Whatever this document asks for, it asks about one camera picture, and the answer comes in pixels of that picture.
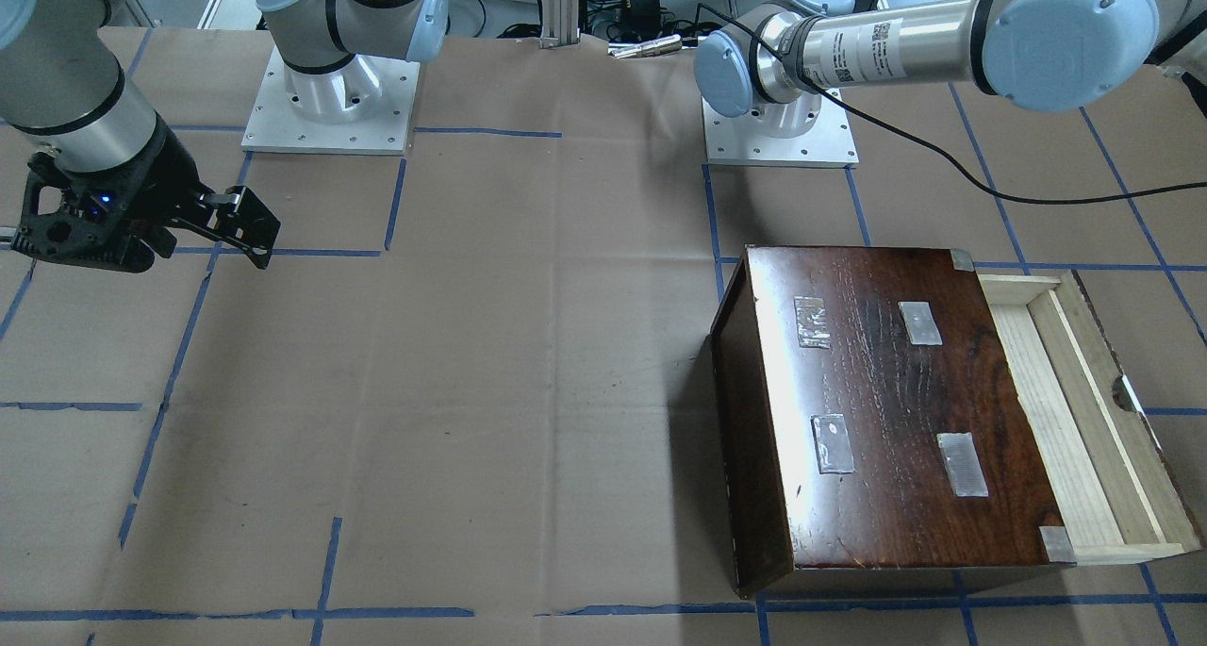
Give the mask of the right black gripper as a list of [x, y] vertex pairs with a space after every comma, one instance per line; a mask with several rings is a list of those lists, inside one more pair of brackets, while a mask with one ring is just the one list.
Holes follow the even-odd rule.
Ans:
[[189, 229], [245, 254], [262, 270], [272, 262], [280, 221], [253, 190], [204, 190], [196, 161], [164, 120], [141, 151], [104, 171], [69, 171], [36, 152], [27, 162], [21, 221], [11, 248], [57, 264], [146, 272]]

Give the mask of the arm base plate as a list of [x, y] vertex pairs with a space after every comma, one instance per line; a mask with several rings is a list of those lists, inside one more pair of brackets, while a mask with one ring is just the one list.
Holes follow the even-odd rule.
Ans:
[[323, 75], [273, 50], [241, 147], [258, 153], [404, 156], [422, 66], [367, 56]]
[[728, 118], [702, 101], [707, 161], [713, 165], [846, 168], [859, 156], [849, 114], [815, 94], [792, 104], [759, 104]]

